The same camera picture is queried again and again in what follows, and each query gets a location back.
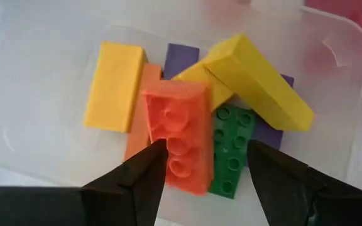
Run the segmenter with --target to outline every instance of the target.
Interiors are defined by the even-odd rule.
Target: yellow rectangular block
[[[221,104],[227,101],[233,92],[220,82],[215,76],[206,69],[202,62],[197,62],[191,67],[187,68],[172,80],[186,81],[186,82],[207,82],[212,86],[212,110],[218,108]]]
[[[101,43],[85,126],[129,131],[145,61],[145,52],[140,46]]]
[[[273,128],[309,130],[314,112],[245,35],[215,45],[204,66]]]

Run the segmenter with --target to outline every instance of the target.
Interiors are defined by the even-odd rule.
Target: clear plastic bin
[[[315,112],[309,132],[284,134],[282,151],[345,179],[362,99],[362,29],[348,19],[248,3],[224,10],[206,0],[18,0],[0,1],[0,10],[0,166],[81,186],[121,164],[127,134],[82,125],[100,41],[141,45],[150,62],[163,65],[167,43],[204,55],[244,32],[295,78],[294,89]],[[182,225],[267,224],[247,168],[234,200],[165,187],[158,217]]]

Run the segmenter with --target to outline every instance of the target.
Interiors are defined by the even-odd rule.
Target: purple block
[[[191,46],[168,44],[163,76],[170,80],[180,72],[198,62],[199,49]]]
[[[293,87],[294,78],[286,75],[282,75],[282,77],[291,87]],[[265,122],[258,114],[256,115],[255,127],[251,139],[256,139],[279,150],[280,143],[282,142],[282,136],[283,131],[278,131],[272,128],[272,126]]]

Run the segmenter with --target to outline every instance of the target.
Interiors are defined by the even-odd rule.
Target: orange block
[[[151,141],[167,140],[166,183],[205,195],[214,160],[210,85],[161,80],[142,94]]]
[[[140,90],[144,89],[153,82],[159,81],[161,75],[162,68],[160,65],[150,63],[144,64],[141,75]],[[143,97],[140,93],[138,93],[131,130],[128,135],[128,143],[126,144],[124,161],[138,154],[147,147],[147,145],[149,145],[149,130],[146,122],[145,111]]]

